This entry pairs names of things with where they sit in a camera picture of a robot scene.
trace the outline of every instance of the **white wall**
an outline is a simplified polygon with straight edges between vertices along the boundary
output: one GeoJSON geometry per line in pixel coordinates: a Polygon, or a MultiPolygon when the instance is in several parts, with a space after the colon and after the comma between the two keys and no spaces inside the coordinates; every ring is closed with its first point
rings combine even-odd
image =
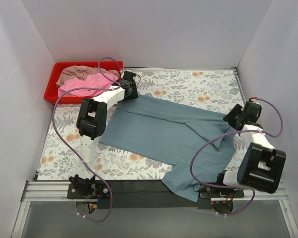
{"type": "Polygon", "coordinates": [[[22,0],[55,61],[228,68],[271,0],[22,0]]]}
{"type": "MultiPolygon", "coordinates": [[[[287,154],[283,181],[298,225],[298,0],[273,0],[238,67],[247,97],[273,102],[285,120],[277,148],[287,154]]],[[[265,107],[265,129],[277,131],[278,117],[265,107]]]]}
{"type": "Polygon", "coordinates": [[[21,0],[0,0],[0,237],[10,237],[26,180],[39,162],[54,60],[21,0]]]}

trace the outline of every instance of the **floral pattern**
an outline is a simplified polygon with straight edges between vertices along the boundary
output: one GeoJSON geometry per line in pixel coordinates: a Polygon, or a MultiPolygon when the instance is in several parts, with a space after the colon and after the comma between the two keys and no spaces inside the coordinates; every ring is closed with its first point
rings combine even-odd
{"type": "MultiPolygon", "coordinates": [[[[154,71],[135,70],[141,77],[138,92],[143,95],[227,114],[236,103],[243,104],[232,70],[154,71]]],[[[76,120],[80,105],[59,105],[55,122],[64,139],[77,151],[80,139],[76,120]]],[[[108,110],[109,122],[115,107],[108,110]]],[[[245,154],[245,144],[236,135],[236,153],[227,166],[234,170],[245,154]]],[[[68,180],[77,173],[79,159],[58,138],[50,125],[47,143],[38,167],[38,180],[68,180]]],[[[98,144],[95,171],[104,179],[161,179],[171,170],[164,164],[115,147],[98,144]]]]}

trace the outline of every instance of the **red plastic basket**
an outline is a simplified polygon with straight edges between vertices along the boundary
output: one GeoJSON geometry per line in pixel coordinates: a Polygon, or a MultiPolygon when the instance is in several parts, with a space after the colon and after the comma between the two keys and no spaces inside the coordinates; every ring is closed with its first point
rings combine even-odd
{"type": "MultiPolygon", "coordinates": [[[[123,69],[123,62],[118,61],[118,64],[121,69],[123,69]]],[[[46,87],[45,94],[44,94],[44,99],[49,101],[52,104],[55,104],[56,100],[59,98],[58,97],[58,88],[56,86],[56,82],[58,81],[61,72],[63,69],[73,66],[73,65],[85,65],[88,67],[98,67],[98,62],[97,61],[89,61],[89,62],[59,62],[54,65],[50,81],[48,83],[48,86],[46,87]]],[[[100,67],[104,68],[105,70],[117,70],[119,71],[119,67],[117,64],[113,61],[102,61],[100,63],[100,67]]],[[[72,104],[72,103],[81,103],[82,100],[85,97],[63,97],[59,104],[72,104]]]]}

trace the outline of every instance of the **pile of laundry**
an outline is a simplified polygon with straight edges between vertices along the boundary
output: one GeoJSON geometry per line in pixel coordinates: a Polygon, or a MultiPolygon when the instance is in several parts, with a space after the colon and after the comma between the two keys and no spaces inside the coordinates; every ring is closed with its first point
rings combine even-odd
{"type": "MultiPolygon", "coordinates": [[[[105,70],[103,68],[92,68],[84,65],[74,65],[65,68],[56,82],[58,89],[58,96],[61,96],[66,91],[74,88],[106,88],[108,89],[113,82],[105,78],[100,71],[113,81],[120,78],[120,74],[116,70],[105,70]]],[[[102,93],[101,90],[75,90],[67,94],[68,97],[87,97],[98,96],[102,93]]]]}

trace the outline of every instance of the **orange flower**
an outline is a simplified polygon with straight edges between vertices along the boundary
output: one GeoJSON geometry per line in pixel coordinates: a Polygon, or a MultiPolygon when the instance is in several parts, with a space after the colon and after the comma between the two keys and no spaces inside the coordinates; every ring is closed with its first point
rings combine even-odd
{"type": "Polygon", "coordinates": [[[136,155],[136,154],[131,154],[131,155],[129,156],[129,159],[130,159],[131,161],[136,161],[136,160],[137,160],[137,155],[136,155]]]}
{"type": "Polygon", "coordinates": [[[199,102],[204,102],[204,97],[198,97],[199,102]]]}
{"type": "Polygon", "coordinates": [[[73,134],[68,134],[65,138],[66,141],[72,141],[74,140],[74,135],[73,134]]]}
{"type": "Polygon", "coordinates": [[[138,159],[143,160],[145,157],[142,155],[137,155],[138,159]]]}
{"type": "Polygon", "coordinates": [[[102,168],[103,168],[102,165],[97,165],[97,166],[95,166],[95,169],[96,169],[96,170],[101,170],[102,168]]]}
{"type": "Polygon", "coordinates": [[[47,160],[48,160],[48,158],[46,158],[46,156],[44,156],[42,159],[42,165],[45,164],[47,160]]]}

